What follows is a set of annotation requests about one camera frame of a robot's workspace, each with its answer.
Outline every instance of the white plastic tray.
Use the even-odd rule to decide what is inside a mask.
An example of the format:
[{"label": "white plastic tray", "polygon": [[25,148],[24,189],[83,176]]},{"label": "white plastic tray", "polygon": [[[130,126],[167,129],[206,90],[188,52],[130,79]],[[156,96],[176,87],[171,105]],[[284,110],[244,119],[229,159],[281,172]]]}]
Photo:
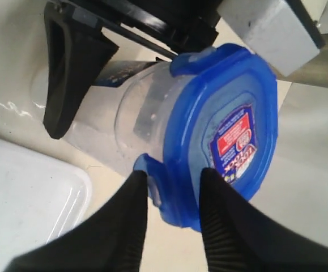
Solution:
[{"label": "white plastic tray", "polygon": [[85,171],[0,140],[0,272],[76,226],[91,193]]}]

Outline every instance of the red label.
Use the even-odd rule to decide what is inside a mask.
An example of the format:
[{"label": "red label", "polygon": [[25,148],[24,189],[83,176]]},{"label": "red label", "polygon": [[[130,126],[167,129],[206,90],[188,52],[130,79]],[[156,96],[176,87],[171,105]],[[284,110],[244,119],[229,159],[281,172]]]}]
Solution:
[{"label": "red label", "polygon": [[252,132],[250,130],[249,115],[245,114],[238,120],[223,136],[218,139],[218,152],[223,156],[235,143],[238,151],[241,151],[250,141]]}]

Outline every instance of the white countertop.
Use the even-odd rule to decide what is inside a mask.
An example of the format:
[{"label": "white countertop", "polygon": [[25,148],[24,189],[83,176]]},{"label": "white countertop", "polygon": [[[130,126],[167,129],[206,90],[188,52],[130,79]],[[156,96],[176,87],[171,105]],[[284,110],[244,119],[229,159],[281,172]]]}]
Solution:
[{"label": "white countertop", "polygon": [[[93,182],[88,217],[113,195],[124,178],[66,142],[50,139],[39,120],[30,90],[34,74],[47,63],[44,5],[45,1],[0,0],[0,138],[86,170]],[[322,8],[315,8],[315,14],[321,14],[318,10]],[[218,29],[216,45],[241,43],[223,21]],[[157,56],[115,34],[109,36],[115,36],[115,42],[122,46],[115,59],[153,60]],[[289,83],[279,83],[279,104],[289,87]],[[207,271],[200,234],[167,225],[158,209],[149,205],[142,271]]]}]

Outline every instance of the blue plastic lid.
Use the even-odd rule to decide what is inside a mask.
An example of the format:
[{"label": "blue plastic lid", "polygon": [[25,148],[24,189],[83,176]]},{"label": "blue plastic lid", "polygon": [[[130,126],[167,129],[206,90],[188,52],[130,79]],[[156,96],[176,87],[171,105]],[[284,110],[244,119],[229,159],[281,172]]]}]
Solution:
[{"label": "blue plastic lid", "polygon": [[167,223],[200,231],[203,168],[215,168],[248,200],[259,189],[278,136],[277,82],[263,59],[235,44],[182,54],[171,74],[195,77],[172,110],[163,162],[144,154],[134,169],[150,176],[151,198]]}]

